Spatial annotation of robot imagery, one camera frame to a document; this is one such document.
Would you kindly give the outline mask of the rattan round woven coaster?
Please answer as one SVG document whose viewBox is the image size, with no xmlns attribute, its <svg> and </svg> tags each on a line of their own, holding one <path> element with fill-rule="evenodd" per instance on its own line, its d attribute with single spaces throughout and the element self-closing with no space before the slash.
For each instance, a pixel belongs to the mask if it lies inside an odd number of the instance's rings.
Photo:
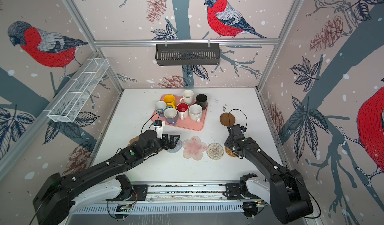
<svg viewBox="0 0 384 225">
<path fill-rule="evenodd" d="M 228 156 L 232 157 L 232 158 L 237 158 L 238 156 L 236 154 L 233 153 L 233 151 L 231 149 L 229 149 L 228 147 L 225 147 L 225 152 L 227 153 Z"/>
</svg>

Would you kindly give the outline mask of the blue grey woven coaster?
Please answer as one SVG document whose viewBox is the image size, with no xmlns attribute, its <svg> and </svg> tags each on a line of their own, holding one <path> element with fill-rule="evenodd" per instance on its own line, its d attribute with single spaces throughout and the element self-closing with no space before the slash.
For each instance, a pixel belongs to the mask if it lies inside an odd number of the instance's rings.
<svg viewBox="0 0 384 225">
<path fill-rule="evenodd" d="M 168 153 L 177 153 L 182 148 L 182 144 L 183 144 L 183 142 L 179 139 L 175 148 L 168 149 L 167 152 Z"/>
</svg>

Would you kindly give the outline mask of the multicolour zigzag woven coaster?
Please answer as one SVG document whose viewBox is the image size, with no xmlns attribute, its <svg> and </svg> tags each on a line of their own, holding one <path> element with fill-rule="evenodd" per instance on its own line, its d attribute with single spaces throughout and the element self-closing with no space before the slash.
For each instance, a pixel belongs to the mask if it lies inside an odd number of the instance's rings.
<svg viewBox="0 0 384 225">
<path fill-rule="evenodd" d="M 207 146 L 206 152 L 210 159 L 218 161 L 224 155 L 224 148 L 218 143 L 211 143 Z"/>
</svg>

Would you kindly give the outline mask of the dark wooden round coaster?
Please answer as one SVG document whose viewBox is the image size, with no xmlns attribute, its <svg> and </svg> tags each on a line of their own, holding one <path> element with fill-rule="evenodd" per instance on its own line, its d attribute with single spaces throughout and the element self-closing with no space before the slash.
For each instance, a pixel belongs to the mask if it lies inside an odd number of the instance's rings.
<svg viewBox="0 0 384 225">
<path fill-rule="evenodd" d="M 235 122 L 236 118 L 230 113 L 223 113 L 220 116 L 220 123 L 225 127 L 233 126 Z"/>
</svg>

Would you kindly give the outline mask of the pink flower shaped coaster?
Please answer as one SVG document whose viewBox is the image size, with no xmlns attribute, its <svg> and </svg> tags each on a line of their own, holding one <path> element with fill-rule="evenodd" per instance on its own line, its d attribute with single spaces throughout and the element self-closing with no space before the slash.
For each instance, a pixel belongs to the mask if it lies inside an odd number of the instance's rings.
<svg viewBox="0 0 384 225">
<path fill-rule="evenodd" d="M 184 140 L 182 143 L 183 157 L 199 161 L 203 158 L 203 152 L 207 149 L 207 144 L 202 142 L 200 137 L 193 136 L 191 139 Z"/>
</svg>

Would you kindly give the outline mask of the lavender mug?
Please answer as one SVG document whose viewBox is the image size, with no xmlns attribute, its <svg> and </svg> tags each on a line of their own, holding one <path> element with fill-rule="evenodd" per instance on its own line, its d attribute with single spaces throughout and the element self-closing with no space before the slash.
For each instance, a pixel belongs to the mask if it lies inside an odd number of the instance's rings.
<svg viewBox="0 0 384 225">
<path fill-rule="evenodd" d="M 164 116 L 165 116 L 168 124 L 170 124 L 172 126 L 176 125 L 176 123 L 178 121 L 178 111 L 175 108 L 173 108 L 173 107 L 167 108 L 164 111 Z"/>
</svg>

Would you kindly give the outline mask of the cork flower shaped coaster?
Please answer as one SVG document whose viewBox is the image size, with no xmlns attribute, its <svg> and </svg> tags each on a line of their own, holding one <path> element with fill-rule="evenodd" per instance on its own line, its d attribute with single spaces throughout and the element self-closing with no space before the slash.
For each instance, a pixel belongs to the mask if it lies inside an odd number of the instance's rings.
<svg viewBox="0 0 384 225">
<path fill-rule="evenodd" d="M 137 142 L 139 140 L 139 136 L 136 136 L 135 138 L 133 139 L 130 139 L 129 141 L 129 144 L 128 144 L 128 147 L 130 147 L 132 144 L 134 144 L 135 142 Z"/>
</svg>

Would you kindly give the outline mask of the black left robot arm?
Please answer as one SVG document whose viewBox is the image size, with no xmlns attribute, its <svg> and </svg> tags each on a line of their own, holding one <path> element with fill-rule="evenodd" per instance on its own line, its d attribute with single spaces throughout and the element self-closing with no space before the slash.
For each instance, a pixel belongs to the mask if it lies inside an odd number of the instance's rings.
<svg viewBox="0 0 384 225">
<path fill-rule="evenodd" d="M 179 140 L 180 135 L 163 134 L 158 138 L 156 131 L 147 130 L 139 135 L 138 141 L 99 164 L 68 176 L 60 173 L 49 176 L 33 199 L 34 217 L 40 225 L 58 225 L 77 205 L 75 198 L 81 193 L 129 171 L 161 150 L 174 149 Z"/>
</svg>

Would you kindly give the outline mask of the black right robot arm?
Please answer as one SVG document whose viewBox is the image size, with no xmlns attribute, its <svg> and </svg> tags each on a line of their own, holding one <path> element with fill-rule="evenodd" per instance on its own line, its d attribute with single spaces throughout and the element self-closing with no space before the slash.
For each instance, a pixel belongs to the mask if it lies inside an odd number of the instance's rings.
<svg viewBox="0 0 384 225">
<path fill-rule="evenodd" d="M 246 138 L 246 128 L 240 125 L 228 127 L 225 147 L 241 159 L 247 159 L 264 175 L 240 177 L 238 184 L 227 184 L 224 196 L 229 200 L 249 200 L 258 197 L 271 206 L 282 224 L 287 224 L 313 213 L 313 203 L 302 175 L 289 170 L 268 156 L 252 138 Z"/>
</svg>

